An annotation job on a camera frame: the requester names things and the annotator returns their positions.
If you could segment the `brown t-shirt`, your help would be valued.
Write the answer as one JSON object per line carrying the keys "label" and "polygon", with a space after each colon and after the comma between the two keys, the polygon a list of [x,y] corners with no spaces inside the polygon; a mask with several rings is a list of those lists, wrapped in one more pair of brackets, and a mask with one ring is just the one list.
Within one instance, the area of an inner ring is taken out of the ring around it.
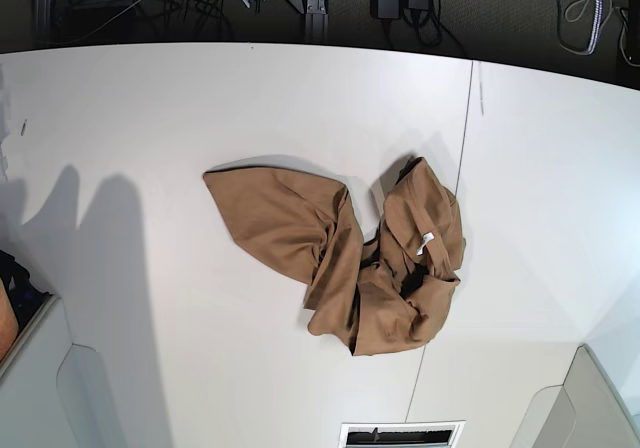
{"label": "brown t-shirt", "polygon": [[[305,284],[309,332],[354,356],[429,343],[443,328],[466,242],[460,208],[423,158],[401,170],[365,240],[348,187],[302,171],[247,166],[203,176],[233,241]],[[422,256],[422,235],[432,232]]]}

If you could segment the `white garment label tag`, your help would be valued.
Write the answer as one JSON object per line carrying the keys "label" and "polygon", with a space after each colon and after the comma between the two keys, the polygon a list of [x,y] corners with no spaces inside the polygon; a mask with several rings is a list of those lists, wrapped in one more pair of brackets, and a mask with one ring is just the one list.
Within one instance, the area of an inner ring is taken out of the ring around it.
{"label": "white garment label tag", "polygon": [[425,252],[425,249],[428,245],[428,243],[432,240],[435,239],[435,236],[432,232],[427,232],[425,234],[422,235],[422,241],[420,243],[420,245],[418,246],[417,250],[416,250],[416,255],[417,256],[422,256]]}

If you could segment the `white floor vent grille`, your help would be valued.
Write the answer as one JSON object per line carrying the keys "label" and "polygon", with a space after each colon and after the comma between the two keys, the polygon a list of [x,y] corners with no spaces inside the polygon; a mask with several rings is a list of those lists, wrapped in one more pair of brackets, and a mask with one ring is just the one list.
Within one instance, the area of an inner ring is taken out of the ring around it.
{"label": "white floor vent grille", "polygon": [[340,448],[456,447],[466,422],[343,423]]}

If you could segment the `grey bin left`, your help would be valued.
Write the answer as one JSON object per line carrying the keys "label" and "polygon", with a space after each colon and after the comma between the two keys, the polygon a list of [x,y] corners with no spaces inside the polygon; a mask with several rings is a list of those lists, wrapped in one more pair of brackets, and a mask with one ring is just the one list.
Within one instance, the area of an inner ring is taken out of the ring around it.
{"label": "grey bin left", "polygon": [[50,297],[1,363],[1,445],[107,447],[110,408],[99,353],[72,341],[63,301]]}

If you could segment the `grey bin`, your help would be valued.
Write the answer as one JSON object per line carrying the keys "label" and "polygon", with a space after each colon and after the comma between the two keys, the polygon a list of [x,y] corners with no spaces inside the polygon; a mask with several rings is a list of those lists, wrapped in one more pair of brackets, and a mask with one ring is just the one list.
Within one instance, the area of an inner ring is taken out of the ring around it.
{"label": "grey bin", "polygon": [[107,447],[110,408],[99,353],[72,341],[63,301],[50,297],[1,363],[1,445]]}
{"label": "grey bin", "polygon": [[637,447],[639,428],[597,356],[583,344],[563,383],[533,396],[511,445]]}

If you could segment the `grey bin right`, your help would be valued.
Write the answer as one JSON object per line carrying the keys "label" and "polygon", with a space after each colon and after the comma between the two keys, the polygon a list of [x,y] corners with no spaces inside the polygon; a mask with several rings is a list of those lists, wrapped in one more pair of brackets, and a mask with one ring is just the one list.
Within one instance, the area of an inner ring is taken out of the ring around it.
{"label": "grey bin right", "polygon": [[639,428],[597,356],[583,344],[563,383],[533,396],[511,445],[637,447]]}

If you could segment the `aluminium frame post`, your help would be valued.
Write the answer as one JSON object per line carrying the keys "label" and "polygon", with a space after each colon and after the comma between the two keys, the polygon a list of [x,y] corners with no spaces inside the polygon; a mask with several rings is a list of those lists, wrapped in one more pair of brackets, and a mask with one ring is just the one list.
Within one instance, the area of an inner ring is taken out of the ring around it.
{"label": "aluminium frame post", "polygon": [[328,40],[328,0],[304,1],[304,32],[308,44],[326,44]]}

